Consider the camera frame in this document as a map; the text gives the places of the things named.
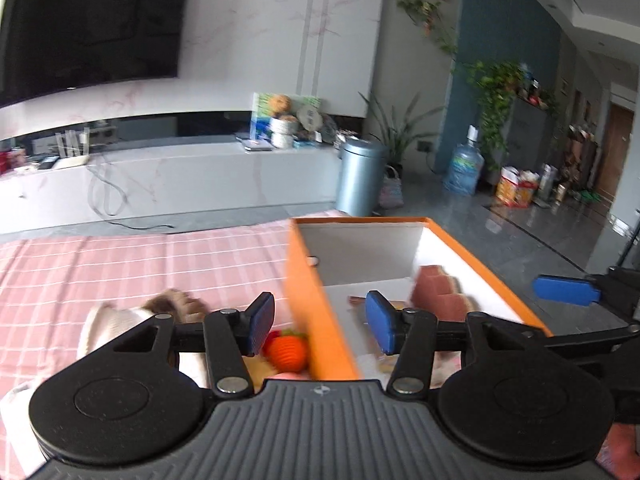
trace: blue wall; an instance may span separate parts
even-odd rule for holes
[[[560,27],[537,0],[462,0],[458,55],[435,170],[445,171],[453,149],[478,126],[476,90],[461,63],[476,60],[525,62],[542,88],[556,82]]]

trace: television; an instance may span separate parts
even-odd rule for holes
[[[79,87],[177,77],[185,0],[5,0],[0,106]]]

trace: storage box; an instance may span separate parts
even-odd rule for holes
[[[529,207],[538,181],[523,180],[513,168],[502,168],[495,197],[508,207]]]
[[[311,375],[385,383],[348,297],[379,290],[388,300],[408,300],[414,276],[425,265],[442,266],[479,310],[550,334],[507,286],[430,219],[295,219],[284,292],[296,325],[308,336]]]

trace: potted plant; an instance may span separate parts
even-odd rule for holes
[[[552,90],[540,91],[540,109],[546,110],[553,118],[558,117],[558,100]]]
[[[494,156],[501,156],[506,150],[502,136],[502,126],[509,117],[516,90],[524,78],[518,63],[502,61],[485,64],[477,61],[465,65],[469,72],[469,82],[480,90],[478,104],[481,107],[479,149],[484,156],[485,168],[489,171],[500,169]]]
[[[427,117],[442,111],[444,106],[432,108],[427,112],[412,117],[414,108],[420,100],[420,92],[418,92],[406,108],[402,115],[402,119],[398,121],[398,114],[395,106],[391,107],[391,114],[388,117],[382,108],[380,101],[378,101],[374,94],[371,94],[370,100],[362,94],[360,94],[360,97],[362,97],[369,106],[369,110],[371,111],[373,118],[378,123],[380,130],[378,134],[371,134],[371,136],[382,142],[385,146],[388,146],[388,164],[398,172],[399,176],[402,176],[402,159],[407,148],[418,139],[435,137],[438,135],[433,132],[416,133],[415,130],[420,122]]]
[[[433,37],[440,50],[454,56],[458,50],[456,41],[442,23],[440,4],[441,2],[433,4],[427,0],[396,0],[398,8],[406,12],[414,25],[423,27],[425,36],[429,36],[435,31]]]

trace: power cord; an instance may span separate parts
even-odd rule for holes
[[[428,170],[429,170],[429,171],[431,171],[431,173],[433,173],[434,175],[441,174],[441,173],[436,173],[436,170],[434,170],[434,169],[431,167],[431,164],[429,164],[429,159],[428,159],[428,158],[427,158],[427,168],[428,168]]]
[[[92,174],[92,179],[89,182],[89,187],[87,190],[87,203],[89,205],[89,208],[91,208],[91,210],[100,217],[100,219],[103,222],[107,222],[107,224],[111,224],[111,225],[119,225],[122,227],[126,227],[127,229],[132,229],[133,231],[148,231],[149,229],[158,229],[161,227],[166,227],[168,229],[175,229],[174,226],[172,225],[168,225],[168,224],[160,224],[160,225],[154,225],[154,226],[149,226],[149,227],[133,227],[131,225],[127,225],[127,224],[123,224],[122,222],[116,222],[113,220],[109,220],[108,217],[114,217],[119,215],[123,209],[126,207],[127,203],[129,203],[129,197],[127,196],[127,193],[117,184],[114,184],[111,180],[110,180],[110,169],[114,168],[115,165],[108,161],[106,156],[104,155],[104,152],[100,152],[100,155],[102,156],[102,160],[103,160],[103,164],[106,165],[104,168],[104,174],[100,174],[100,167],[102,165],[98,165],[95,164],[95,167],[97,168],[95,171],[93,170],[93,168],[89,165],[86,165],[85,168],[87,169],[87,171],[89,173]],[[95,203],[95,197],[94,197],[94,189],[95,189],[95,184],[97,181],[102,182],[105,187],[104,187],[104,194],[102,197],[102,209],[104,211],[104,213],[102,213],[99,209],[97,204]],[[115,212],[110,212],[110,190],[111,188],[113,188],[114,190],[116,190],[119,195],[120,195],[120,206],[116,209]]]

